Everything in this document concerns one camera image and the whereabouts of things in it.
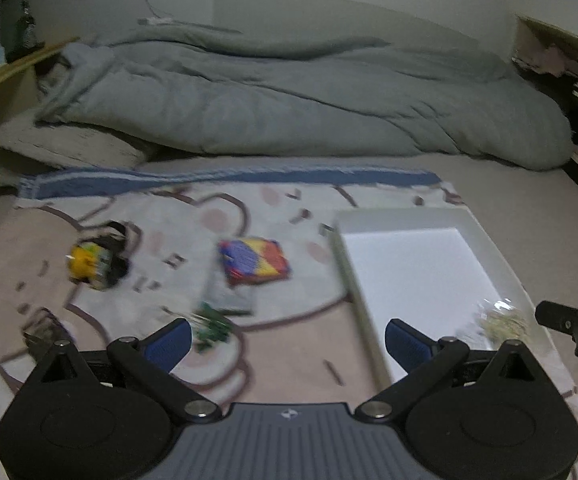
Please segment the green clothes pegs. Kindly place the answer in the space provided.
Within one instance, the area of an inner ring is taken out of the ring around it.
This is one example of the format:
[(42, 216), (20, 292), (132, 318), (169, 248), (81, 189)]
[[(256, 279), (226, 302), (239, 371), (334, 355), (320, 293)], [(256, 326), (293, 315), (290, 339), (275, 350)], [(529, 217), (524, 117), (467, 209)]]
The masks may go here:
[(222, 314), (202, 302), (189, 315), (193, 333), (193, 347), (199, 353), (208, 352), (219, 344), (226, 344), (232, 334), (232, 325)]

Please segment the bag of hair ties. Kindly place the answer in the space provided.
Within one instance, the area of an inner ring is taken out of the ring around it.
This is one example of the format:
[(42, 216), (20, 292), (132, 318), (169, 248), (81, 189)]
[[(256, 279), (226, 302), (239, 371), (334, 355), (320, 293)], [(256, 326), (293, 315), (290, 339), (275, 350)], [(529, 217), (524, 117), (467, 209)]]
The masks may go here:
[(482, 300), (456, 336), (476, 350), (497, 350), (506, 340), (531, 341), (525, 314), (507, 299)]

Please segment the yellow headlamp with strap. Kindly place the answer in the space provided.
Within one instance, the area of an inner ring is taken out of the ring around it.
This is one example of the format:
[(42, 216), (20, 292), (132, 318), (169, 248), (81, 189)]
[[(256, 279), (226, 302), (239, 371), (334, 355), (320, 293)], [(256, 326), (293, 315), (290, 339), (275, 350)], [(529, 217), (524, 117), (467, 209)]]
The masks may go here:
[(109, 221), (89, 232), (92, 236), (80, 238), (65, 257), (68, 278), (95, 290), (112, 288), (129, 271), (127, 228)]

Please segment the colourful card box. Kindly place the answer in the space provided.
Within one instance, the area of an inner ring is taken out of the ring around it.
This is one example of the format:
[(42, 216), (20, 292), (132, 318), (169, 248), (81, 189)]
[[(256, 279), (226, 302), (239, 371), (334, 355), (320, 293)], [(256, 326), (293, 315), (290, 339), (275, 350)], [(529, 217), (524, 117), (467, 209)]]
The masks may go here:
[(286, 280), (291, 273), (289, 261), (275, 240), (261, 237), (222, 240), (218, 254), (230, 286)]

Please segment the black hair claw clip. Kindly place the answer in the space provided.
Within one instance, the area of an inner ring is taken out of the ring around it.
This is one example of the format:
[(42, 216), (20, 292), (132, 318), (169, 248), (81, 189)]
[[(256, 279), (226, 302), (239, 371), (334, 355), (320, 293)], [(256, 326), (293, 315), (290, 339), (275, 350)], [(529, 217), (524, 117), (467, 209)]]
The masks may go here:
[(25, 347), (38, 363), (57, 341), (74, 342), (60, 320), (48, 309), (37, 309), (21, 327)]

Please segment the white shallow tray box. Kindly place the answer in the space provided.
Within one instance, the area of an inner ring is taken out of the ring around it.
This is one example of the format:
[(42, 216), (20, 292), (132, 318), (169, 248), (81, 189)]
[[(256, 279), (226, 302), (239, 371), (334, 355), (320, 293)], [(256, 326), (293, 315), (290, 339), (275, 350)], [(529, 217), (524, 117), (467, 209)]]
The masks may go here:
[(509, 304), (528, 321), (528, 346), (548, 374), (564, 371), (517, 275), (464, 208), (354, 209), (334, 219), (331, 246), (352, 293), (378, 387), (405, 372), (385, 350), (386, 324), (400, 318), (433, 339), (456, 334), (482, 307)]

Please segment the cartoon bear patterned cloth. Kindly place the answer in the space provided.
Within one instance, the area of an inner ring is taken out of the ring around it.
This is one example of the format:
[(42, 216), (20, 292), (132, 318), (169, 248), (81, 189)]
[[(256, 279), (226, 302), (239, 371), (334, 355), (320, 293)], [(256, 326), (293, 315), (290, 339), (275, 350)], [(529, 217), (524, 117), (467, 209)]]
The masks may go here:
[[(418, 207), (469, 210), (435, 174), (380, 167), (24, 181), (0, 222), (0, 479), (578, 479), (561, 358), (554, 379), (520, 340), (428, 336), (438, 354), (378, 387), (334, 219)], [(66, 255), (109, 221), (126, 277), (73, 283)], [(218, 244), (240, 237), (278, 242), (290, 276), (230, 286)], [(170, 373), (147, 361), (142, 341), (202, 302), (229, 341), (199, 353), (191, 329)], [(39, 308), (74, 342), (36, 363), (21, 327)]]

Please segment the beige fuzzy pillow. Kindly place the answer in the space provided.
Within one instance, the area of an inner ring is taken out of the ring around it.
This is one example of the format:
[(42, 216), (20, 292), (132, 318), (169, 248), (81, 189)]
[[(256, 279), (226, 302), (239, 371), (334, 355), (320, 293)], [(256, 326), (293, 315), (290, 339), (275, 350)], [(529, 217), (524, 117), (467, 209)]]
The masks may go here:
[(154, 147), (106, 128), (50, 124), (29, 108), (0, 125), (0, 148), (54, 168), (132, 169), (147, 162)]

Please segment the pile of clothes on shelf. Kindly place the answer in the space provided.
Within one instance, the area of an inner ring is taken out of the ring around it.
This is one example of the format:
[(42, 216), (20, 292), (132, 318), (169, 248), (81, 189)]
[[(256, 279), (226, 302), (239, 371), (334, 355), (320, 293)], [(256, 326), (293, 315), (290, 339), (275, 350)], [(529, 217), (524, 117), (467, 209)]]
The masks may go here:
[(519, 28), (512, 57), (520, 74), (547, 84), (578, 84), (578, 37), (553, 30)]

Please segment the grey quilted duvet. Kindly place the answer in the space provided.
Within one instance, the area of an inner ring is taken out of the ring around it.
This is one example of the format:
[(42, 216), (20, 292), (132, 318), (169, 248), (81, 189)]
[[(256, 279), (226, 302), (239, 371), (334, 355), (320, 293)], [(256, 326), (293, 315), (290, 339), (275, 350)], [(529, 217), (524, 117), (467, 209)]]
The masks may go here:
[(63, 49), (37, 112), (209, 155), (494, 158), (573, 152), (566, 115), (497, 55), (439, 41), (144, 25)]

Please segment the green glass bottle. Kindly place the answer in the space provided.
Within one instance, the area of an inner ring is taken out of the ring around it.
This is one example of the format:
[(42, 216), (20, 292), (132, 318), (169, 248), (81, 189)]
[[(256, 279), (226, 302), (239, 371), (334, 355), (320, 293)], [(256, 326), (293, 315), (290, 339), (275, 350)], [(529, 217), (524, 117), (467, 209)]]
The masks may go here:
[(31, 12), (30, 4), (26, 0), (21, 2), (21, 11), (22, 14), (18, 25), (19, 44), (24, 50), (32, 50), (38, 45), (36, 22)]

